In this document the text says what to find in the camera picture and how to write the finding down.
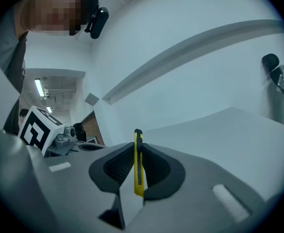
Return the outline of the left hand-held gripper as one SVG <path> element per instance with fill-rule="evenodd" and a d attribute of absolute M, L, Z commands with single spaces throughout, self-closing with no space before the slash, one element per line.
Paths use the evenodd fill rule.
<path fill-rule="evenodd" d="M 18 137 L 27 145 L 37 147 L 44 157 L 68 155 L 77 142 L 74 127 L 68 127 L 48 111 L 32 106 Z"/>

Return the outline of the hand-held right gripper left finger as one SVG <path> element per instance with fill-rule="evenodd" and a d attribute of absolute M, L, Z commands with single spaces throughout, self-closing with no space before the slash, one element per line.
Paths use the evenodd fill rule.
<path fill-rule="evenodd" d="M 125 233 L 120 176 L 132 168 L 133 143 L 44 158 L 29 147 L 33 170 L 55 217 L 54 233 Z"/>

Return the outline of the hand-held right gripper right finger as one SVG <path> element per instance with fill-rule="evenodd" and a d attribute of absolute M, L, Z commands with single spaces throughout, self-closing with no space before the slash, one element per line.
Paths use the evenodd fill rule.
<path fill-rule="evenodd" d="M 148 188 L 132 233 L 248 232 L 265 206 L 250 186 L 207 159 L 144 144 L 142 163 Z"/>

